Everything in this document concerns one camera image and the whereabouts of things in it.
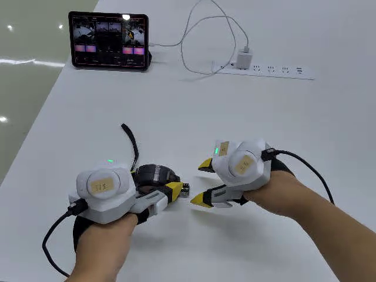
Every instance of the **black strap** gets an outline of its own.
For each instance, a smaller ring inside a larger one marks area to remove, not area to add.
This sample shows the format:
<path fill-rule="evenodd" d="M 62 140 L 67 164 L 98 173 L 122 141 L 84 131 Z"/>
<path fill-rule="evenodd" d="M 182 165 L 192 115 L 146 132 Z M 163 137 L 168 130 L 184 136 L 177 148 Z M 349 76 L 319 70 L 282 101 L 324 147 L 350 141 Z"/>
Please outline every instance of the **black strap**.
<path fill-rule="evenodd" d="M 78 240 L 80 239 L 83 232 L 85 232 L 94 223 L 94 221 L 91 221 L 84 217 L 76 216 L 75 225 L 73 225 L 73 246 L 75 248 L 75 251 L 77 249 Z"/>
<path fill-rule="evenodd" d="M 136 138 L 135 136 L 133 135 L 131 129 L 126 126 L 124 123 L 121 125 L 122 129 L 125 131 L 125 133 L 127 133 L 132 145 L 133 145 L 133 151 L 135 152 L 135 160 L 133 161 L 133 164 L 132 164 L 132 167 L 130 168 L 130 171 L 134 171 L 135 167 L 136 167 L 136 162 L 139 158 L 139 149 L 137 148 L 137 143 L 136 143 Z"/>
<path fill-rule="evenodd" d="M 292 174 L 293 176 L 294 173 L 280 160 L 278 160 L 276 157 L 273 157 L 271 160 L 271 169 L 272 172 L 275 171 L 283 171 L 283 172 L 288 172 L 289 174 Z"/>
<path fill-rule="evenodd" d="M 150 214 L 149 209 L 144 209 L 144 211 L 142 211 L 141 213 L 135 213 L 138 219 L 137 225 L 146 222 L 147 218 L 149 217 L 149 214 Z"/>
<path fill-rule="evenodd" d="M 235 203 L 238 203 L 239 205 L 244 205 L 246 203 L 248 203 L 248 200 L 246 198 L 244 198 L 244 196 L 242 195 L 240 199 L 235 199 L 233 200 Z"/>

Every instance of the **image on screen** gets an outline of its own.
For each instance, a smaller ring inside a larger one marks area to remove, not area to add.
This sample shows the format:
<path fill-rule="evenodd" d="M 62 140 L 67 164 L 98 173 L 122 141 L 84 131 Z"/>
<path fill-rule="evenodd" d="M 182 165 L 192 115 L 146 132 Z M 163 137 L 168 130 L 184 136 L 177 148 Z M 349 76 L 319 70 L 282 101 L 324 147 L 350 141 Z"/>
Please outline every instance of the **image on screen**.
<path fill-rule="evenodd" d="M 74 15 L 72 28 L 76 64 L 145 66 L 144 18 Z"/>

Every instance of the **power adapter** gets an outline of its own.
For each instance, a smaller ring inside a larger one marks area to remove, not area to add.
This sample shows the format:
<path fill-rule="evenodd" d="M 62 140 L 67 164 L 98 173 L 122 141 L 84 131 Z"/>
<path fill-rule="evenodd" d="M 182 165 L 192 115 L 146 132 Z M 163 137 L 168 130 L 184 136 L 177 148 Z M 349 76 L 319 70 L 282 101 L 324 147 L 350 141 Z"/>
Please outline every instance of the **power adapter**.
<path fill-rule="evenodd" d="M 236 68 L 249 69 L 249 67 L 251 66 L 252 57 L 253 52 L 249 49 L 248 46 L 245 46 L 244 49 L 239 50 L 235 64 Z"/>

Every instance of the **white cable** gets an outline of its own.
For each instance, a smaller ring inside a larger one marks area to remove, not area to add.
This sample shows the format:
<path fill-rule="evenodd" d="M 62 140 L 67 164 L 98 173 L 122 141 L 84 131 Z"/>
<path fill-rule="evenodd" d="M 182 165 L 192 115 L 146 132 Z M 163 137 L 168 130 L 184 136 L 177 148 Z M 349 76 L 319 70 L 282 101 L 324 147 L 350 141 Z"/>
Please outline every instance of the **white cable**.
<path fill-rule="evenodd" d="M 184 41 L 184 38 L 188 35 L 188 33 L 195 27 L 197 26 L 200 22 L 204 21 L 205 19 L 215 19 L 215 18 L 227 18 L 227 19 L 232 19 L 234 21 L 234 23 L 241 29 L 241 31 L 244 33 L 244 35 L 246 36 L 246 39 L 247 39 L 247 45 L 246 47 L 248 48 L 249 47 L 249 39 L 248 39 L 248 35 L 246 34 L 246 32 L 244 31 L 243 28 L 241 28 L 241 26 L 239 25 L 239 23 L 234 19 L 232 18 L 231 16 L 207 16 L 205 18 L 202 18 L 201 20 L 199 20 L 198 22 L 196 22 L 185 34 L 185 36 L 183 37 L 183 41 Z M 190 72 L 194 72 L 194 73 L 199 73 L 201 75 L 215 75 L 217 72 L 219 72 L 221 69 L 225 68 L 227 65 L 229 65 L 231 63 L 231 59 L 232 57 L 234 56 L 235 54 L 235 51 L 236 51 L 236 43 L 234 45 L 234 50 L 233 50 L 233 53 L 229 59 L 229 61 L 224 65 L 224 66 L 221 66 L 218 70 L 216 70 L 215 72 L 198 72 L 198 71 L 195 71 L 195 70 L 191 70 L 190 68 L 188 68 L 188 66 L 186 65 L 185 63 L 185 60 L 184 60 L 184 56 L 183 56 L 183 41 L 182 43 L 180 44 L 180 54 L 182 56 L 182 61 L 183 61 L 183 65 L 184 67 L 190 71 Z"/>
<path fill-rule="evenodd" d="M 227 14 L 225 13 L 225 11 L 218 5 L 218 3 L 215 1 L 215 0 L 210 0 L 213 4 L 215 4 L 215 6 L 217 6 L 219 8 L 219 10 L 221 10 L 223 16 L 208 16 L 208 17 L 205 17 L 201 20 L 199 20 L 198 22 L 196 22 L 189 30 L 188 30 L 188 26 L 189 26 L 189 22 L 190 22 L 190 18 L 192 16 L 192 13 L 193 13 L 193 10 L 195 9 L 196 6 L 198 6 L 199 3 L 201 3 L 203 0 L 199 0 L 198 2 L 196 2 L 196 4 L 193 6 L 193 8 L 190 10 L 189 12 L 189 16 L 188 16 L 188 20 L 187 20 L 187 23 L 186 23 L 186 27 L 185 27 L 185 30 L 184 30 L 184 33 L 183 33 L 183 36 L 181 38 L 181 40 L 176 43 L 176 44 L 168 44 L 168 45 L 165 45 L 165 44 L 150 44 L 150 46 L 162 46 L 162 47 L 174 47 L 174 46 L 179 46 L 180 45 L 180 54 L 182 56 L 182 61 L 183 61 L 183 64 L 184 64 L 184 67 L 190 71 L 190 72 L 193 72 L 193 73 L 199 73 L 199 74 L 202 74 L 202 75 L 215 75 L 218 71 L 220 71 L 221 69 L 225 68 L 227 65 L 229 65 L 231 63 L 231 60 L 235 54 L 235 51 L 236 51 L 236 37 L 235 37 L 235 34 L 234 34 L 234 31 L 231 27 L 231 24 L 230 24 L 230 21 L 229 19 L 232 19 L 235 24 L 241 29 L 241 31 L 243 31 L 244 35 L 246 36 L 246 39 L 247 39 L 247 45 L 246 45 L 246 48 L 248 49 L 248 46 L 249 46 L 249 39 L 248 39 L 248 36 L 246 34 L 246 32 L 244 31 L 243 28 L 241 28 L 241 26 L 238 24 L 238 22 L 233 19 L 232 17 L 230 16 L 227 16 Z M 232 34 L 232 37 L 233 37 L 233 40 L 234 40 L 234 49 L 233 49 L 233 52 L 231 54 L 231 57 L 230 59 L 227 61 L 227 63 L 222 66 L 221 68 L 219 68 L 218 70 L 216 70 L 215 72 L 210 72 L 210 73 L 205 73 L 205 72 L 198 72 L 198 71 L 195 71 L 195 70 L 191 70 L 190 68 L 188 68 L 188 66 L 186 65 L 185 63 L 185 60 L 184 60 L 184 55 L 183 55 L 183 41 L 185 39 L 185 37 L 187 36 L 187 34 L 196 26 L 198 25 L 201 21 L 205 20 L 205 19 L 211 19 L 211 18 L 226 18 L 226 21 L 229 25 L 229 28 L 230 28 L 230 31 L 231 31 L 231 34 Z"/>

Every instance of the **charging cable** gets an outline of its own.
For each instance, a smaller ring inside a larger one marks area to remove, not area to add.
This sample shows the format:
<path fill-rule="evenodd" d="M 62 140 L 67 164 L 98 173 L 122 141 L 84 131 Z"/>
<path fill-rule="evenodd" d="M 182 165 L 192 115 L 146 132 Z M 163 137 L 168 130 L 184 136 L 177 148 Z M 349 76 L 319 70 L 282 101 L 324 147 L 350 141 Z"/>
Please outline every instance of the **charging cable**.
<path fill-rule="evenodd" d="M 295 159 L 301 161 L 302 163 L 304 163 L 310 170 L 312 170 L 312 172 L 314 174 L 316 174 L 316 176 L 321 180 L 321 182 L 323 183 L 324 185 L 324 188 L 328 194 L 328 197 L 329 197 L 329 201 L 334 204 L 334 200 L 333 200 L 333 197 L 331 195 L 331 192 L 330 192 L 330 189 L 328 187 L 328 184 L 326 183 L 325 179 L 321 176 L 321 174 L 319 174 L 319 172 L 317 170 L 315 170 L 315 168 L 309 164 L 309 162 L 307 162 L 306 160 L 304 160 L 302 157 L 298 156 L 297 154 L 294 154 L 294 153 L 291 153 L 289 151 L 284 151 L 284 150 L 276 150 L 275 148 L 269 148 L 269 149 L 266 149 L 266 150 L 263 150 L 262 153 L 261 153 L 261 159 L 266 162 L 268 160 L 272 160 L 275 156 L 277 155 L 289 155 L 291 157 L 294 157 Z"/>
<path fill-rule="evenodd" d="M 43 239 L 43 243 L 42 243 L 42 249 L 43 249 L 43 252 L 45 253 L 49 263 L 52 265 L 52 267 L 54 269 L 56 269 L 58 272 L 60 272 L 61 274 L 63 274 L 65 277 L 69 277 L 69 274 L 65 271 L 63 271 L 60 267 L 58 267 L 58 265 L 53 261 L 48 249 L 47 249 L 47 241 L 48 239 L 50 238 L 52 232 L 57 228 L 57 226 L 63 221 L 65 220 L 67 217 L 69 216 L 77 216 L 79 215 L 80 213 L 84 212 L 85 210 L 88 209 L 88 203 L 84 200 L 84 199 L 79 199 L 75 202 L 73 202 L 72 204 L 70 204 L 70 206 L 68 207 L 68 210 L 66 211 L 65 214 L 63 214 L 61 217 L 59 217 L 57 219 L 57 221 L 55 221 L 55 223 L 50 227 L 50 229 L 48 230 L 45 238 Z"/>
<path fill-rule="evenodd" d="M 223 68 L 225 68 L 226 66 L 228 66 L 230 63 L 231 63 L 231 60 L 233 59 L 233 56 L 235 54 L 235 51 L 236 51 L 236 37 L 235 37 L 235 34 L 234 34 L 234 30 L 231 26 L 231 23 L 229 21 L 229 19 L 231 19 L 239 28 L 240 30 L 244 33 L 244 36 L 246 37 L 247 39 L 247 44 L 244 46 L 243 50 L 238 54 L 238 60 L 242 60 L 243 61 L 243 58 L 245 58 L 244 56 L 240 56 L 241 54 L 249 54 L 249 56 L 247 56 L 247 58 L 250 58 L 249 60 L 247 60 L 247 62 L 249 61 L 249 64 L 245 61 L 242 62 L 241 66 L 243 66 L 243 68 L 249 68 L 250 66 L 250 62 L 251 62 L 251 54 L 249 53 L 250 49 L 249 49 L 249 39 L 248 39 L 248 35 L 247 33 L 244 31 L 244 29 L 239 25 L 239 23 L 232 17 L 228 16 L 225 11 L 218 5 L 218 3 L 215 1 L 215 0 L 210 0 L 215 6 L 217 6 L 219 8 L 219 10 L 222 12 L 223 16 L 207 16 L 205 18 L 202 18 L 201 20 L 199 20 L 198 22 L 196 22 L 191 28 L 188 29 L 188 26 L 189 26 L 189 22 L 190 22 L 190 18 L 192 16 L 192 13 L 193 13 L 193 10 L 195 9 L 196 6 L 198 6 L 199 3 L 201 3 L 202 1 L 204 0 L 200 0 L 198 1 L 194 6 L 193 8 L 190 10 L 189 12 L 189 16 L 188 16 L 188 20 L 187 20 L 187 23 L 186 23 L 186 27 L 184 29 L 184 33 L 183 33 L 183 36 L 181 38 L 181 40 L 178 42 L 178 43 L 175 43 L 175 44 L 153 44 L 153 43 L 150 43 L 149 45 L 150 46 L 162 46 L 162 47 L 174 47 L 174 46 L 180 46 L 180 55 L 182 57 L 182 61 L 183 61 L 183 64 L 184 64 L 184 67 L 190 71 L 190 72 L 193 72 L 193 73 L 198 73 L 198 74 L 201 74 L 201 75 L 215 75 L 216 73 L 218 73 L 220 70 L 222 70 Z M 194 28 L 196 27 L 200 22 L 204 21 L 204 20 L 207 20 L 207 19 L 213 19 L 213 18 L 226 18 L 226 21 L 229 25 L 229 28 L 230 28 L 230 31 L 231 31 L 231 34 L 232 34 L 232 37 L 233 37 L 233 40 L 234 40 L 234 49 L 232 51 L 232 54 L 231 54 L 231 57 L 229 58 L 229 60 L 227 61 L 226 64 L 224 64 L 223 66 L 221 66 L 218 70 L 216 71 L 211 71 L 211 72 L 200 72 L 200 71 L 197 71 L 197 70 L 192 70 L 190 69 L 187 64 L 186 64 L 186 61 L 184 59 L 184 54 L 183 54 L 183 42 L 186 38 L 186 36 L 188 35 L 188 33 Z"/>

